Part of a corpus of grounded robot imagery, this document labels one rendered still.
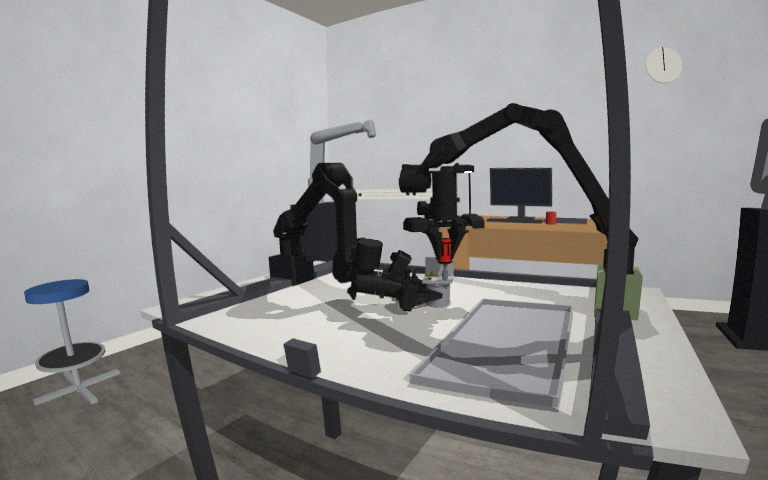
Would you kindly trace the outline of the red screwdriver handle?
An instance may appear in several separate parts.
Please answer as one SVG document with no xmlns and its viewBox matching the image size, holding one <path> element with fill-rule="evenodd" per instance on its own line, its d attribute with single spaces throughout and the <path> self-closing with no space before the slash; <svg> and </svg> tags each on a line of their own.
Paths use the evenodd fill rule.
<svg viewBox="0 0 768 480">
<path fill-rule="evenodd" d="M 451 239 L 442 238 L 441 259 L 438 263 L 443 264 L 444 271 L 442 271 L 442 279 L 448 279 L 448 271 L 446 271 L 447 264 L 452 263 L 451 260 Z"/>
</svg>

